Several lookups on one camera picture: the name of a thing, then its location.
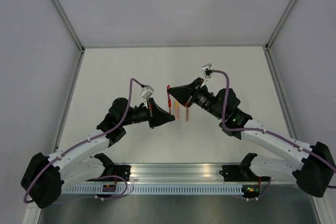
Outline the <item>orange highlighter pen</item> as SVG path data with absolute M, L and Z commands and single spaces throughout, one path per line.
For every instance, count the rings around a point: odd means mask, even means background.
M 185 121 L 188 122 L 189 121 L 189 107 L 186 107 L 186 111 L 185 111 Z

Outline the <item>red thin pen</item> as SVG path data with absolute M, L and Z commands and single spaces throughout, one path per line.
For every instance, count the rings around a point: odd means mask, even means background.
M 168 90 L 167 90 L 167 103 L 168 103 L 168 108 L 169 108 L 169 114 L 172 115 L 172 103 L 171 103 L 171 96 L 170 94 L 168 93 Z

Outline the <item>pencil shaped pink pen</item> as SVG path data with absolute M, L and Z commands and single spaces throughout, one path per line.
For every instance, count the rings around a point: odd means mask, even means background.
M 175 117 L 177 120 L 180 119 L 180 108 L 179 107 L 175 107 Z

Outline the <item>small orange cap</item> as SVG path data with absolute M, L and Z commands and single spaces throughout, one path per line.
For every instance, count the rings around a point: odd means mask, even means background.
M 179 102 L 178 101 L 174 101 L 174 108 L 175 109 L 178 109 L 180 106 Z

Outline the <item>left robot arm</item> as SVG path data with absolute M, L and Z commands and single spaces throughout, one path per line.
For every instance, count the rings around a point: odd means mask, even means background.
M 24 203 L 34 202 L 43 209 L 76 184 L 98 178 L 110 180 L 114 163 L 103 151 L 125 136 L 125 126 L 146 122 L 153 129 L 174 120 L 153 98 L 133 108 L 128 99 L 115 99 L 103 121 L 86 139 L 66 150 L 48 155 L 39 152 L 31 158 L 20 182 L 25 190 Z

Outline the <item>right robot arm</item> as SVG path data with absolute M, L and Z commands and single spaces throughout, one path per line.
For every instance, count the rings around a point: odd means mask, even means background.
M 178 103 L 189 108 L 196 104 L 221 120 L 219 127 L 228 136 L 256 144 L 278 156 L 269 159 L 249 153 L 239 165 L 244 180 L 270 177 L 295 182 L 305 193 L 321 198 L 335 174 L 335 162 L 330 149 L 321 142 L 309 144 L 272 132 L 251 115 L 239 109 L 240 100 L 230 87 L 217 95 L 208 91 L 202 78 L 192 83 L 168 88 Z

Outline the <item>aluminium front rail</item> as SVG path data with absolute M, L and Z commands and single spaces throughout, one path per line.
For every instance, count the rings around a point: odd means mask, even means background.
M 201 184 L 222 183 L 223 176 L 219 174 L 223 165 L 238 165 L 236 163 L 138 163 L 116 164 L 130 165 L 129 182 L 139 184 Z

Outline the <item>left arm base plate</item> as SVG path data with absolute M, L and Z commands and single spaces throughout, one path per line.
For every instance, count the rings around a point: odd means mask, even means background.
M 113 166 L 106 168 L 106 170 L 104 171 L 102 175 L 103 176 L 110 176 L 110 175 L 119 176 L 128 182 L 130 175 L 131 175 L 131 166 L 114 164 Z

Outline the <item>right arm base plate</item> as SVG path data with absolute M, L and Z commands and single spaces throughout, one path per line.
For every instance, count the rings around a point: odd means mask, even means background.
M 249 168 L 239 165 L 223 165 L 219 174 L 225 182 L 268 182 L 269 177 L 258 177 Z

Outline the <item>right frame post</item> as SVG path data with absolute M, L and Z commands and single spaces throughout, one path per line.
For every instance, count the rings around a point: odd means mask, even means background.
M 289 0 L 285 10 L 281 14 L 274 30 L 272 31 L 267 43 L 265 44 L 265 50 L 269 51 L 269 49 L 272 47 L 274 42 L 276 41 L 281 29 L 283 28 L 284 24 L 286 23 L 287 19 L 289 18 L 292 10 L 294 9 L 296 3 L 298 0 Z

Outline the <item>frame post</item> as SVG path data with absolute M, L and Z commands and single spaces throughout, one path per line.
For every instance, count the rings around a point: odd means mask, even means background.
M 281 29 L 283 28 L 284 24 L 286 23 L 287 19 L 289 18 L 292 10 L 294 9 L 296 3 L 298 0 L 289 0 L 285 10 L 281 14 L 274 30 L 272 31 L 267 43 L 265 44 L 265 50 L 269 51 L 269 49 L 272 47 L 274 42 L 276 41 Z
M 71 24 L 70 19 L 68 18 L 61 2 L 59 0 L 50 0 L 50 1 L 53 7 L 55 8 L 58 16 L 60 17 L 63 25 L 65 26 L 70 38 L 72 39 L 72 41 L 74 42 L 74 44 L 76 45 L 80 53 L 82 54 L 85 50 L 85 47 L 81 43 L 75 29 L 73 28 L 73 25 Z

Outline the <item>right side table rail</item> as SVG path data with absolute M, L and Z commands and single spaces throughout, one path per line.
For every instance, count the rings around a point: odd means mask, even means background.
M 283 114 L 283 118 L 284 118 L 284 121 L 285 121 L 287 132 L 288 132 L 288 134 L 291 138 L 294 138 L 294 139 L 297 140 L 298 139 L 298 132 L 297 132 L 297 129 L 296 129 L 294 121 L 293 121 L 293 117 L 292 117 L 292 113 L 290 111 L 288 100 L 287 100 L 285 91 L 283 89 L 283 86 L 282 86 L 282 83 L 281 83 L 281 80 L 280 80 L 280 76 L 279 76 L 279 73 L 278 73 L 276 65 L 275 65 L 274 58 L 271 54 L 271 50 L 267 46 L 264 46 L 263 51 L 264 51 L 265 58 L 266 58 L 266 61 L 267 61 L 267 65 L 268 65 L 268 68 L 269 68 L 269 71 L 270 71 L 270 74 L 271 74 L 271 77 L 272 77 L 272 81 L 273 81 L 274 86 L 275 86 L 276 94 L 277 94 L 278 101 L 279 101 L 279 104 L 280 104 L 280 108 L 281 108 L 281 111 L 282 111 L 282 114 Z

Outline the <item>table rail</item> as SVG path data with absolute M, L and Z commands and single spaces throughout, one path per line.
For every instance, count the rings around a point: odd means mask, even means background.
M 61 136 L 62 136 L 62 133 L 63 133 L 63 130 L 64 130 L 65 122 L 66 122 L 66 119 L 67 119 L 69 107 L 70 107 L 70 104 L 71 104 L 73 92 L 75 90 L 75 86 L 76 86 L 76 83 L 77 83 L 77 79 L 78 79 L 78 75 L 79 75 L 79 71 L 80 71 L 80 68 L 81 68 L 81 64 L 82 64 L 82 61 L 83 61 L 84 54 L 85 54 L 85 49 L 80 51 L 79 57 L 78 57 L 77 62 L 76 62 L 75 70 L 74 70 L 73 75 L 70 79 L 69 90 L 68 90 L 67 95 L 66 95 L 65 104 L 64 104 L 61 116 L 60 116 L 59 124 L 58 124 L 57 129 L 56 129 L 53 144 L 51 146 L 51 152 L 54 152 L 58 149 L 59 142 L 61 140 Z
M 274 58 L 271 54 L 271 50 L 267 46 L 264 46 L 263 51 L 264 51 L 265 58 L 266 58 L 266 61 L 267 61 L 267 65 L 268 65 L 268 68 L 269 68 L 269 71 L 270 71 L 270 74 L 271 74 L 271 77 L 272 77 L 272 81 L 273 81 L 274 86 L 275 86 L 276 94 L 277 94 L 278 101 L 279 101 L 279 104 L 280 104 L 280 108 L 281 108 L 281 111 L 282 111 L 282 114 L 283 114 L 283 118 L 284 118 L 284 121 L 285 121 L 287 132 L 288 132 L 288 134 L 291 138 L 294 138 L 294 139 L 297 140 L 298 139 L 298 132 L 297 132 L 297 129 L 296 129 L 294 121 L 293 121 L 293 117 L 292 117 L 292 113 L 290 111 L 288 100 L 287 100 L 285 91 L 283 89 L 283 86 L 282 86 L 282 83 L 281 83 L 281 80 L 280 80 L 280 76 L 279 76 L 279 73 L 278 73 L 276 65 L 275 65 Z

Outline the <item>left side table rail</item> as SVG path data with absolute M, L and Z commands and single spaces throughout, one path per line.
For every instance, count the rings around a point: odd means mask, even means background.
M 51 152 L 54 152 L 58 149 L 59 142 L 61 140 L 61 136 L 62 136 L 62 133 L 63 133 L 63 130 L 64 130 L 65 122 L 66 122 L 66 119 L 67 119 L 69 107 L 70 107 L 70 104 L 71 104 L 73 92 L 75 90 L 75 86 L 76 86 L 76 83 L 77 83 L 77 79 L 78 79 L 78 75 L 79 75 L 79 71 L 80 71 L 80 68 L 81 68 L 81 64 L 82 64 L 82 61 L 83 61 L 84 54 L 85 54 L 85 49 L 80 51 L 79 57 L 78 57 L 77 62 L 76 62 L 75 70 L 74 70 L 73 75 L 70 79 L 69 90 L 68 90 L 67 95 L 66 95 L 65 104 L 64 104 L 61 116 L 60 116 L 59 124 L 58 124 L 57 129 L 56 129 L 53 144 L 51 146 Z

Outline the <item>left frame post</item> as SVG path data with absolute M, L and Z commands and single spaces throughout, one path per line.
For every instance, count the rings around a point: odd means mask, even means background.
M 85 50 L 85 47 L 81 43 L 75 29 L 73 28 L 73 25 L 71 24 L 70 19 L 68 18 L 61 2 L 59 0 L 50 0 L 50 1 L 53 7 L 55 8 L 58 16 L 60 17 L 63 25 L 65 26 L 70 38 L 72 39 L 72 41 L 74 42 L 74 44 L 76 45 L 80 53 L 82 54 Z

